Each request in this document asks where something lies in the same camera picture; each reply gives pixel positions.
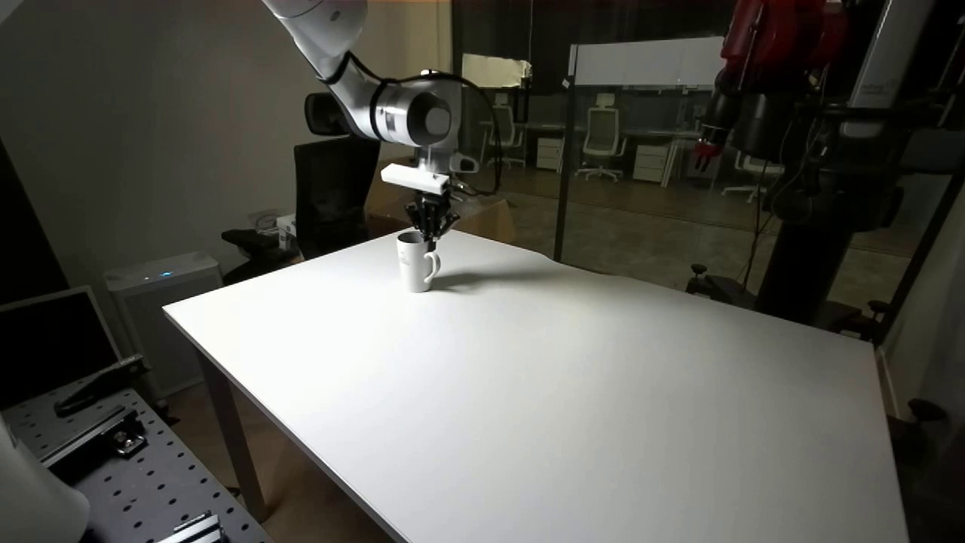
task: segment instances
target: table leg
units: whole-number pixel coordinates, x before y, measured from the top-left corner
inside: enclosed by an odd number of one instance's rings
[[[232,382],[203,353],[196,353],[196,359],[203,364],[204,387],[207,387],[207,394],[211,394],[211,404],[218,413],[218,425],[220,425],[222,443],[228,451],[247,512],[263,521],[264,520],[264,497],[263,497],[263,486],[253,470],[247,439],[244,439],[244,428],[241,428],[241,419],[236,409]]]

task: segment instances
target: white cup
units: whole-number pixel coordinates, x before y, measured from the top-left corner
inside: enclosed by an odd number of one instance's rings
[[[402,284],[412,292],[426,292],[430,277],[443,270],[436,254],[428,254],[426,234],[410,229],[394,237]]]

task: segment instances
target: monitor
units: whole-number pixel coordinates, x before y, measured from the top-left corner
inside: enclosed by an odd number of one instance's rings
[[[0,409],[120,359],[91,287],[0,304]]]
[[[379,142],[322,139],[294,144],[294,232],[305,256],[361,243],[364,200]]]

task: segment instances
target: metal rack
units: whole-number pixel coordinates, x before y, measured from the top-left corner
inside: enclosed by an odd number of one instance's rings
[[[218,515],[232,543],[268,539],[263,524],[225,493],[181,439],[131,392],[114,392],[76,417],[56,417],[53,404],[77,387],[62,387],[4,409],[10,431],[37,457],[49,458],[117,407],[138,417],[148,443],[130,458],[109,458],[76,489],[91,502],[91,530],[106,543],[156,543],[173,524]]]

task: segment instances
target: white table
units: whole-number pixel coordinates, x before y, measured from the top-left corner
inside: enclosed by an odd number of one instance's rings
[[[417,543],[905,543],[869,343],[449,232],[393,234],[168,318]]]

